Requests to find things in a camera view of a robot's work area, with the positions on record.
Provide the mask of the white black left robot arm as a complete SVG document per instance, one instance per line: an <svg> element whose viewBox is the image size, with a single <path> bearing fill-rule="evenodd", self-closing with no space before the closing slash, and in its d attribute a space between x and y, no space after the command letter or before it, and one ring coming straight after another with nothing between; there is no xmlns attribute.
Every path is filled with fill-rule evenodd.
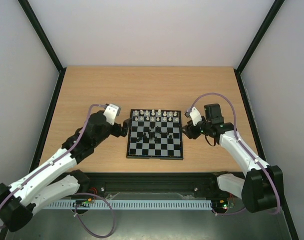
<svg viewBox="0 0 304 240"><path fill-rule="evenodd" d="M109 136L125 137L129 120L115 122L116 114L98 111L86 117L83 127L68 137L61 148L21 179L5 185L0 183L0 219L10 232L23 228L37 212L63 197L84 193L89 178L80 170L55 181L66 170L94 153Z"/></svg>

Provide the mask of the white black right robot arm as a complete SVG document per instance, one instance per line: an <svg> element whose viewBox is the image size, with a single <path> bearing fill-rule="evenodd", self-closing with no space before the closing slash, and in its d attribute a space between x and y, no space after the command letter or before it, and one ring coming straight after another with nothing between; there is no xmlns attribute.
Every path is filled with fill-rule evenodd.
<svg viewBox="0 0 304 240"><path fill-rule="evenodd" d="M203 135L224 148L241 168L244 178L232 173L221 173L210 183L210 191L216 196L228 192L242 200L251 213L281 209L284 193L283 173L278 166L271 166L257 155L241 138L236 126L225 122L220 105L204 106L205 114L192 107L185 112L190 118L182 131L189 139Z"/></svg>

